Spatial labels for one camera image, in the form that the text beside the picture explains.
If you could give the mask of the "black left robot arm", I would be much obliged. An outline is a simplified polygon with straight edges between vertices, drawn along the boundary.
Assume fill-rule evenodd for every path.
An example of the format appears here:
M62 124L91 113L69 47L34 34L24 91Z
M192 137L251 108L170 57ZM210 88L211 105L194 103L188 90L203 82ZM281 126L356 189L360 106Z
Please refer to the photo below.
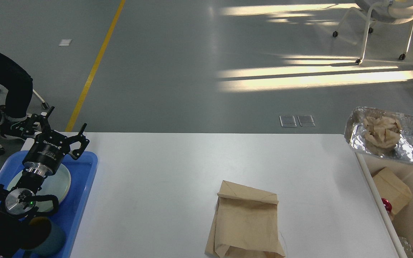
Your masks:
M40 123L41 132L22 160L21 178L7 190L0 184L0 258L11 258L18 250L49 256L64 245L65 234L49 219L59 211L56 195L40 195L42 184L55 175L67 155L79 159L90 143L84 135L87 124L72 137L51 129L48 122L54 107L45 115L33 114L27 128Z

